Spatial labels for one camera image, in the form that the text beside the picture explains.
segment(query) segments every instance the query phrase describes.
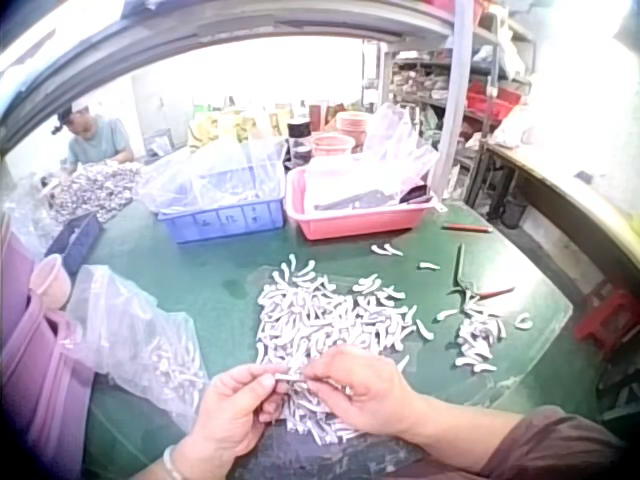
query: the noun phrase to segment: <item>red plastic crate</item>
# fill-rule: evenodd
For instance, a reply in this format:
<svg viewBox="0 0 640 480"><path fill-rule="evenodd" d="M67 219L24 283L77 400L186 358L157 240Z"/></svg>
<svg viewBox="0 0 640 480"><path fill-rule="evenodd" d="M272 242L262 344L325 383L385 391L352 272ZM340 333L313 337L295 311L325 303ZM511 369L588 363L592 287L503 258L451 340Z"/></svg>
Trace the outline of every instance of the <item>red plastic crate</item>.
<svg viewBox="0 0 640 480"><path fill-rule="evenodd" d="M486 87L478 82L473 82L467 90L467 108L482 115L487 114L489 100L485 95ZM499 88L498 96L493 101L490 117L502 121L520 103L522 94L508 88Z"/></svg>

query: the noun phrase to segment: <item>person's left hand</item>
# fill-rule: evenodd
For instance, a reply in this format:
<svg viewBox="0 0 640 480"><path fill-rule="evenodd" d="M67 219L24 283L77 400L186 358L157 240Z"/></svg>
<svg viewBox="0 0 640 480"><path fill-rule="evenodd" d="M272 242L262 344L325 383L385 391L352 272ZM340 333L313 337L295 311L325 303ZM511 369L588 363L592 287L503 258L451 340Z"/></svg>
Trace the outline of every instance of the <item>person's left hand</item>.
<svg viewBox="0 0 640 480"><path fill-rule="evenodd" d="M189 479L224 478L233 460L248 453L264 424L282 411L285 365L242 365L216 376L200 405L193 431L173 452L176 470Z"/></svg>

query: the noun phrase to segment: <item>plastic bag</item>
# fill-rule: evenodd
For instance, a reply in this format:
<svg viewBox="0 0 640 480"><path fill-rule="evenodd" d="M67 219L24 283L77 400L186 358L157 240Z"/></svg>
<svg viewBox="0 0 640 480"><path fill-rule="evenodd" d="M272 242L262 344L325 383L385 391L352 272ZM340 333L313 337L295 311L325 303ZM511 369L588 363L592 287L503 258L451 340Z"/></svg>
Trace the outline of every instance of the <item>plastic bag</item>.
<svg viewBox="0 0 640 480"><path fill-rule="evenodd" d="M103 265L83 266L67 313L66 352L167 410L189 431L208 385L193 320L167 313L135 283Z"/></svg>
<svg viewBox="0 0 640 480"><path fill-rule="evenodd" d="M305 212L397 205L409 189L428 184L438 158L419 138L409 113L385 104L369 122L361 154L311 161Z"/></svg>
<svg viewBox="0 0 640 480"><path fill-rule="evenodd" d="M41 260L62 225L54 220L35 175L18 180L16 188L4 200L3 209L11 216L13 232L34 259Z"/></svg>
<svg viewBox="0 0 640 480"><path fill-rule="evenodd" d="M281 198L283 151L284 142L271 138L242 145L219 139L189 157L174 154L146 167L134 195L166 214Z"/></svg>

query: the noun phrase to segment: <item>pile of white plastic parts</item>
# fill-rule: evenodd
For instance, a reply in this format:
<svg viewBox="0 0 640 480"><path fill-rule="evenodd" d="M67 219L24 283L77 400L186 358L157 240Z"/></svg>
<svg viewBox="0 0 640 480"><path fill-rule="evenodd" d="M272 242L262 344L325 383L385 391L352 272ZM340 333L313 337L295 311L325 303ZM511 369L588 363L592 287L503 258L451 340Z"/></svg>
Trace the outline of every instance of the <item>pile of white plastic parts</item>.
<svg viewBox="0 0 640 480"><path fill-rule="evenodd" d="M348 294L341 294L326 275L314 271L315 261L300 270L296 266L295 256L289 255L289 262L272 273L273 282L264 286L258 298L262 311L256 362L289 367L287 374L276 375L290 385L281 417L288 431L311 433L319 445L338 443L361 432L336 418L309 391L302 376L307 363L334 345L353 345L384 355L401 352L404 340L413 332L426 341L433 340L434 335L416 318L417 306L398 305L406 295L393 286L385 287L377 274L361 278ZM445 310L435 319L463 315L456 339L461 355L455 365L469 366L474 373L495 370L487 363L493 358L491 347L506 338L500 316L479 306L478 300L479 296L465 292L459 309ZM527 318L528 314L518 317L516 328L531 328ZM402 371L408 361L406 355L398 363L398 370Z"/></svg>

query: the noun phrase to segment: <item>green table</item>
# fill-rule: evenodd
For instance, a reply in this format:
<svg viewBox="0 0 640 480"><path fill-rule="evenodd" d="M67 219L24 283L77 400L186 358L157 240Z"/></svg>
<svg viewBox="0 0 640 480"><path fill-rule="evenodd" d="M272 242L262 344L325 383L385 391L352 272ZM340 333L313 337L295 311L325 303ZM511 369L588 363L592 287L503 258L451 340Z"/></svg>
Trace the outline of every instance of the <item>green table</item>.
<svg viewBox="0 0 640 480"><path fill-rule="evenodd" d="M473 234L441 230L443 223L485 224L464 205L448 205L446 213L430 213L408 232L309 242L292 225L284 229L208 242L176 245L141 204L127 207L106 225L87 263L109 265L155 296L167 311L185 311L195 321L208 373L213 376L256 357L256 299L274 268L290 253L299 264L317 262L339 286L379 273L386 285L407 294L418 305L416 317L435 333L424 343L408 337L404 372L418 391L456 403L491 406L531 369L569 318L572 307L560 291L499 233ZM374 243L392 241L403 257L372 254ZM516 291L490 300L505 313L508 336L493 349L498 371L472 375L452 367L457 348L452 341L460 317L432 325L441 310L456 308L460 298L452 287L456 250L466 246L464 276L480 290L516 285ZM441 265L436 272L417 270L419 261ZM534 327L513 329L510 322L529 312ZM98 381L90 403L85 447L87 478L130 475L157 459L182 436L169 417L150 402L106 381ZM361 436L344 445L318 447L310 435L287 433L282 425L268 430L256 451L244 459L237 477L345 478L371 476L419 456L402 442Z"/></svg>

